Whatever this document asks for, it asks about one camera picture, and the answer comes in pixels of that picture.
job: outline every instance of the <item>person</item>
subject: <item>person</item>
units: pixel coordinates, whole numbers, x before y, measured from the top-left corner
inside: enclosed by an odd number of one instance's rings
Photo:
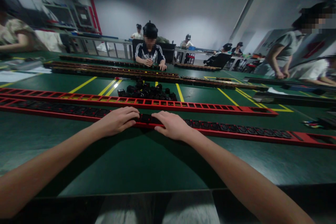
[[[164,126],[156,126],[157,132],[194,148],[214,169],[236,198],[262,223],[314,223],[290,197],[266,177],[202,135],[198,130],[188,126],[178,115],[160,111],[153,113],[152,116],[161,121]],[[14,217],[83,150],[101,138],[114,136],[132,127],[136,124],[133,119],[139,117],[139,111],[133,107],[113,110],[64,142],[0,177],[0,218]],[[178,201],[173,203],[184,204],[183,209],[181,212],[176,212],[176,210],[166,212],[163,223],[200,223],[202,220],[207,220],[206,223],[219,223],[216,208],[213,201],[211,202],[213,199],[203,197],[207,203],[195,205],[189,200],[200,199],[188,197],[186,193],[180,195]],[[117,207],[118,215],[112,210],[109,211],[104,203],[103,213],[96,223],[143,222],[143,220],[137,220],[137,215],[132,212],[130,206],[137,205],[142,212],[141,215],[145,216],[143,212],[150,211],[149,207],[146,207],[150,204],[142,200],[137,201],[140,198],[138,195],[128,195],[128,198],[133,204],[122,204]],[[114,199],[114,204],[122,203],[118,201],[119,198]]]
[[[132,36],[131,36],[131,39],[140,39],[140,40],[143,40],[143,35],[141,34],[141,24],[136,24],[136,29],[137,29],[137,32],[133,33]]]
[[[327,76],[328,68],[336,68],[336,55],[301,62],[289,69],[292,78],[316,85],[336,86]]]
[[[219,54],[224,53],[224,54],[230,55],[229,51],[231,50],[231,48],[232,48],[232,44],[226,43],[225,45],[223,45],[223,48],[221,51],[216,52],[214,56],[211,56],[209,59],[204,60],[203,64],[205,64],[206,67],[212,66],[212,63],[215,61],[215,59],[217,58]]]
[[[4,0],[0,0],[0,53],[48,51],[34,30],[22,20],[8,14]]]
[[[160,70],[166,70],[166,59],[163,55],[161,46],[156,44],[158,29],[155,24],[149,21],[143,27],[144,43],[140,43],[135,49],[135,60],[140,64],[151,67],[154,63],[159,64]]]
[[[237,47],[234,47],[231,49],[231,52],[237,56],[242,56],[243,52],[241,51],[241,48],[243,47],[243,42],[239,42],[237,44]]]
[[[303,37],[313,28],[325,23],[333,9],[326,2],[318,3],[309,9],[302,9],[301,16],[292,24],[293,30],[278,38],[270,49],[266,60],[254,71],[255,74],[273,76],[277,79],[289,78],[289,65],[293,54],[298,50]]]
[[[188,49],[190,46],[194,46],[191,42],[191,35],[187,34],[185,40],[180,44],[180,47],[183,49]]]

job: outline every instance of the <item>red stool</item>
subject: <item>red stool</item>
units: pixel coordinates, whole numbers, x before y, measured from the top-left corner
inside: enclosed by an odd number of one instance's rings
[[[188,64],[188,65],[193,65],[194,64],[194,61],[195,61],[195,54],[192,54],[192,53],[187,53],[186,56],[185,56],[185,60],[184,60],[184,63],[185,64]]]

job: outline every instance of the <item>white paper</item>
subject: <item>white paper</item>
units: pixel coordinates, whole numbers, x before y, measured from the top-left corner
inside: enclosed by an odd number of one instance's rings
[[[34,69],[25,71],[25,72],[37,72],[42,74],[51,74],[51,69],[44,68],[43,66],[36,67]]]
[[[0,82],[16,82],[35,76],[36,74],[20,73],[12,71],[1,71]]]
[[[272,87],[270,87],[268,90],[267,90],[267,92],[269,92],[269,93],[276,93],[276,94],[278,94],[278,95],[288,95],[288,94],[286,94],[286,93],[284,93],[284,92],[279,92],[279,91],[276,91],[274,88],[272,88]]]

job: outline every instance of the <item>black hair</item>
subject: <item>black hair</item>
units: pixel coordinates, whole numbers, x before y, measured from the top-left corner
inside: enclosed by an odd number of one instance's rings
[[[333,14],[335,13],[335,5],[328,4],[327,2],[321,2],[315,4],[310,8],[305,8],[301,10],[301,17],[294,21],[292,27],[296,30],[307,28],[307,25],[315,24],[315,19],[321,18],[322,14]]]
[[[223,45],[223,49],[224,51],[230,51],[232,49],[232,44],[226,43],[225,45]]]
[[[151,21],[143,27],[143,30],[143,35],[147,38],[156,39],[158,37],[158,29],[155,24],[151,23]]]

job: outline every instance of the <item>chair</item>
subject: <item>chair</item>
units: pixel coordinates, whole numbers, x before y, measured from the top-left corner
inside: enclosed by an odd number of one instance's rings
[[[210,67],[217,67],[223,69],[226,63],[231,59],[232,55],[220,53],[216,59],[211,63]]]

